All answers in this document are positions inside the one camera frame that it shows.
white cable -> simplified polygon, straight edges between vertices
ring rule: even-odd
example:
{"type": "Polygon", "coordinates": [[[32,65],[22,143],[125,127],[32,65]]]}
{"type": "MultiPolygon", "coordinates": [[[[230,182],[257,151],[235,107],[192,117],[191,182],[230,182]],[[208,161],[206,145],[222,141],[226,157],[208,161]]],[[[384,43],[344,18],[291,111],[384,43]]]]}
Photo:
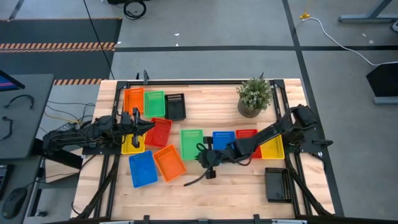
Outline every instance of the white cable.
{"type": "Polygon", "coordinates": [[[374,63],[370,62],[365,56],[361,55],[360,53],[356,52],[355,50],[346,48],[346,47],[344,47],[343,45],[339,44],[334,38],[332,38],[328,33],[326,33],[326,31],[325,31],[325,29],[323,28],[323,25],[322,25],[322,23],[321,23],[321,21],[320,21],[319,19],[314,18],[314,17],[310,17],[310,18],[307,18],[307,19],[303,19],[303,22],[305,22],[305,21],[307,21],[307,20],[309,20],[309,19],[313,19],[313,20],[318,21],[319,24],[321,25],[321,28],[322,28],[323,33],[324,33],[327,37],[329,37],[334,43],[336,43],[337,45],[339,45],[339,46],[342,47],[343,49],[349,50],[350,52],[354,52],[354,53],[356,53],[357,55],[361,56],[361,57],[362,57],[363,59],[365,59],[365,61],[367,61],[367,63],[369,63],[370,65],[379,66],[379,65],[385,65],[385,64],[390,64],[390,63],[398,63],[398,61],[396,61],[396,62],[384,62],[384,63],[380,63],[380,64],[374,64],[374,63]]]}

plastic basket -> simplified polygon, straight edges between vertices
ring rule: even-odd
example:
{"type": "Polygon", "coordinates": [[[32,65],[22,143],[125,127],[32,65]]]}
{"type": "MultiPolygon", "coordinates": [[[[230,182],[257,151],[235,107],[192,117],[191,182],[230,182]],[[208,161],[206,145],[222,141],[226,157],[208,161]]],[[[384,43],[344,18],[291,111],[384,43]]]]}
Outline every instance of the plastic basket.
{"type": "Polygon", "coordinates": [[[144,114],[144,88],[131,88],[124,91],[123,111],[132,114],[133,108],[138,108],[144,114]]]}
{"type": "Polygon", "coordinates": [[[278,135],[260,146],[262,159],[285,159],[282,136],[278,135]]]}
{"type": "Polygon", "coordinates": [[[287,169],[266,168],[266,195],[268,202],[292,202],[287,169]]]}
{"type": "Polygon", "coordinates": [[[214,131],[213,132],[213,149],[226,149],[227,144],[235,141],[235,132],[233,131],[214,131]]]}
{"type": "MultiPolygon", "coordinates": [[[[256,129],[241,129],[241,130],[236,130],[236,138],[250,138],[257,134],[258,131],[256,129]]],[[[261,158],[261,149],[260,146],[257,147],[257,149],[254,151],[254,153],[251,156],[252,158],[261,158]]]]}
{"type": "Polygon", "coordinates": [[[181,130],[180,142],[182,159],[195,159],[199,154],[197,144],[203,143],[203,130],[181,130]]]}
{"type": "Polygon", "coordinates": [[[147,132],[145,145],[166,147],[173,121],[162,118],[152,118],[150,121],[154,122],[155,126],[147,132]]]}
{"type": "Polygon", "coordinates": [[[126,141],[122,145],[122,151],[121,153],[126,155],[126,154],[137,154],[141,152],[145,152],[145,134],[143,136],[138,136],[138,142],[139,142],[139,147],[136,148],[132,145],[132,137],[133,134],[128,134],[126,136],[126,141]]]}
{"type": "Polygon", "coordinates": [[[147,118],[162,117],[165,112],[164,91],[144,93],[144,116],[147,118]]]}
{"type": "Polygon", "coordinates": [[[183,174],[187,169],[173,145],[169,145],[154,154],[155,163],[166,182],[183,174]]]}
{"type": "Polygon", "coordinates": [[[185,112],[185,98],[183,93],[165,96],[166,119],[181,121],[187,117],[185,112]]]}
{"type": "Polygon", "coordinates": [[[152,151],[129,157],[132,185],[134,188],[157,182],[157,173],[152,151]]]}

green plant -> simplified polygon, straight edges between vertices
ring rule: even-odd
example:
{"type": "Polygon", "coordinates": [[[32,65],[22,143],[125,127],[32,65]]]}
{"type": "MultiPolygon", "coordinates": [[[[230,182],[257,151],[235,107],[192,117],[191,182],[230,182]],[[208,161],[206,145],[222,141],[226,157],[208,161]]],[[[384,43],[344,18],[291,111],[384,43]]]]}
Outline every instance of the green plant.
{"type": "Polygon", "coordinates": [[[262,77],[242,82],[242,86],[236,89],[242,103],[250,110],[264,110],[271,104],[271,85],[262,77]]]}

yellow basket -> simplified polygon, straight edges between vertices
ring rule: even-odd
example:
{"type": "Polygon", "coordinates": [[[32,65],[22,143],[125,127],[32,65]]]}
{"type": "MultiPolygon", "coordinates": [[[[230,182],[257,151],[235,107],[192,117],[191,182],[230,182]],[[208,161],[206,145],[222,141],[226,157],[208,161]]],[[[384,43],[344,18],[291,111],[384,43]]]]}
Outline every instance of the yellow basket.
{"type": "Polygon", "coordinates": [[[142,153],[145,151],[145,134],[143,136],[138,136],[138,142],[139,142],[139,147],[136,148],[132,145],[132,137],[133,134],[128,134],[126,136],[126,141],[122,145],[122,154],[137,154],[137,153],[142,153]]]}
{"type": "Polygon", "coordinates": [[[261,159],[285,159],[285,151],[281,135],[278,135],[270,141],[262,144],[260,149],[261,159]]]}

potted plant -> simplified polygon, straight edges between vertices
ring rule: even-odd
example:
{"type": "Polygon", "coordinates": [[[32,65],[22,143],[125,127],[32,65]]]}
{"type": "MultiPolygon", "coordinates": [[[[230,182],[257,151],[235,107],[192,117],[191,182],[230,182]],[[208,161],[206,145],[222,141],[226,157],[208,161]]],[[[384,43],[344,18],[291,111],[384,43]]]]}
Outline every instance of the potted plant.
{"type": "Polygon", "coordinates": [[[239,94],[238,111],[247,118],[254,118],[271,104],[271,85],[262,76],[251,78],[236,88],[239,94]]]}

